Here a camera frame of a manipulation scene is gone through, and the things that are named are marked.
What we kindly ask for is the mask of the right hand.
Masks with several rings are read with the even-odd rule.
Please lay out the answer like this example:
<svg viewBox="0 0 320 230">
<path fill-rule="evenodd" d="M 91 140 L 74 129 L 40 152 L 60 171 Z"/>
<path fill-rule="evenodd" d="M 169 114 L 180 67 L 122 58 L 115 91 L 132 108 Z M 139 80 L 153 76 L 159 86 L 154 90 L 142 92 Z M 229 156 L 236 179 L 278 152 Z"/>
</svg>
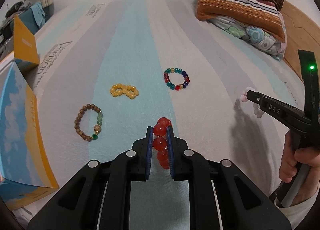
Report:
<svg viewBox="0 0 320 230">
<path fill-rule="evenodd" d="M 307 147 L 293 151 L 292 132 L 289 130 L 285 134 L 285 143 L 283 155 L 281 157 L 281 166 L 279 168 L 279 178 L 285 183 L 290 183 L 297 173 L 297 163 L 307 164 L 310 171 L 300 186 L 298 193 L 293 199 L 291 205 L 297 205 L 310 199 L 318 191 L 319 186 L 319 149 Z"/>
</svg>

